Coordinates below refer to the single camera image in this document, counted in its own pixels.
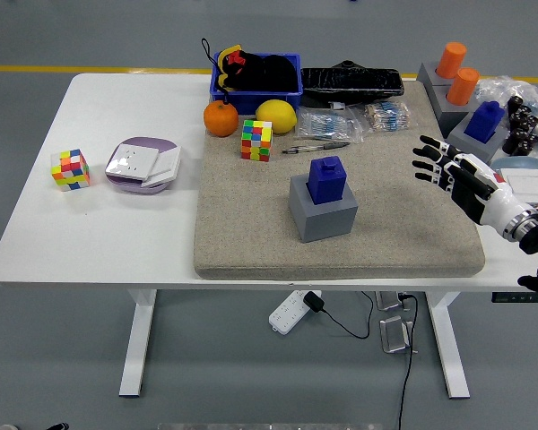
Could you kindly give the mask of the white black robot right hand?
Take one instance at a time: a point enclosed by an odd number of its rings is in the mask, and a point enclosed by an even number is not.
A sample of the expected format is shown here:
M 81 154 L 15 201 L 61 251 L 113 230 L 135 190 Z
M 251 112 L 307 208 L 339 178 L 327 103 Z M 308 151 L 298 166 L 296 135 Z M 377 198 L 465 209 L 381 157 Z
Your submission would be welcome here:
M 420 140 L 424 146 L 413 150 L 418 158 L 412 164 L 419 169 L 415 177 L 449 193 L 474 223 L 494 228 L 511 242 L 538 225 L 538 211 L 518 200 L 485 162 L 447 142 L 426 135 Z

